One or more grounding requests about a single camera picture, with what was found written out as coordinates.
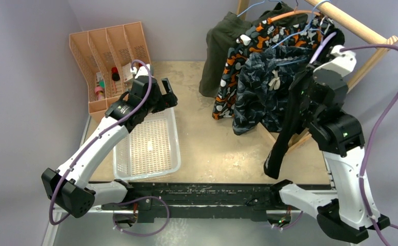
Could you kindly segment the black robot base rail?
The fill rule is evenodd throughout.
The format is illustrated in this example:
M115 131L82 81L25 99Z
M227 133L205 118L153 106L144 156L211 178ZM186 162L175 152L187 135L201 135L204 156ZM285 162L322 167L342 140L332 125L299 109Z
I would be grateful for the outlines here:
M249 219L267 221L269 211L284 213L278 189L289 180L276 184L131 182L125 201L109 202L100 211L127 214L136 209L139 223L156 218Z

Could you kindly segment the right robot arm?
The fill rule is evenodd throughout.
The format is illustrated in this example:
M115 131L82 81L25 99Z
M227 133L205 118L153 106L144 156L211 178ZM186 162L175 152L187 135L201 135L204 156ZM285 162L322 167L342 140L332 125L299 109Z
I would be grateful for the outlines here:
M347 84L335 71L308 66L292 88L297 114L323 154L336 194L316 194L284 180L274 186L269 201L277 209L292 206L312 216L332 239L359 244L369 230L384 229L390 220L371 197L367 209L361 195L365 140L360 122L342 109Z

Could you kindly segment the peach plastic desk organizer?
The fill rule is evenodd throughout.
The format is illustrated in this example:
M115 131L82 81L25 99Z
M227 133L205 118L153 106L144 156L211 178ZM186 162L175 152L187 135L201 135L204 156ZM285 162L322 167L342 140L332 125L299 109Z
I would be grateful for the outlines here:
M141 22L72 33L69 47L87 83L88 113L96 122L101 121L111 103L131 88L131 81L124 83L122 66L135 59L151 62ZM112 67L117 67L121 80L112 80ZM96 86L105 89L105 99L96 100Z

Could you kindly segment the white plastic basket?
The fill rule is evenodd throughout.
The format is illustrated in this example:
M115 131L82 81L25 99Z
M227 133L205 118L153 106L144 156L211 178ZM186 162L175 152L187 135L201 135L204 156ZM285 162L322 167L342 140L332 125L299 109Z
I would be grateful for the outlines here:
M133 181L174 173L181 152L173 108L149 114L113 148L115 179Z

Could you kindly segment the black shorts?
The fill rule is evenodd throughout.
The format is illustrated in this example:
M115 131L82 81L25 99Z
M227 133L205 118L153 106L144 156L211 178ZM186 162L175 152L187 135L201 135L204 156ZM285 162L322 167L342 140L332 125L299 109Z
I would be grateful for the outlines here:
M326 45L326 50L335 45L343 45L345 43L343 32L339 29L333 29L330 32L333 31L337 32L337 36ZM315 61L315 64L324 63L326 61L326 50L321 52L319 61ZM283 158L289 149L289 140L294 134L300 133L303 129L303 121L300 113L300 104L302 101L301 91L308 86L308 82L303 79L303 77L312 75L312 70L313 65L303 63L296 70L295 77L290 84L287 109L284 114L282 130L264 162L264 173L273 179L279 178Z

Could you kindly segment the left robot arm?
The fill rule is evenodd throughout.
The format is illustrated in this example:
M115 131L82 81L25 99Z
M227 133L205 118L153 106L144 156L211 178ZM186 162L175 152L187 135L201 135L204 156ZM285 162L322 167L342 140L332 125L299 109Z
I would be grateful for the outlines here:
M169 79L163 78L165 94L157 80L148 75L137 75L132 88L124 92L105 112L96 130L57 169L47 168L41 175L46 194L50 199L49 220L55 206L75 218L84 216L93 206L115 203L123 210L134 205L130 186L121 180L90 183L90 178L112 149L126 138L149 114L175 107L178 98Z

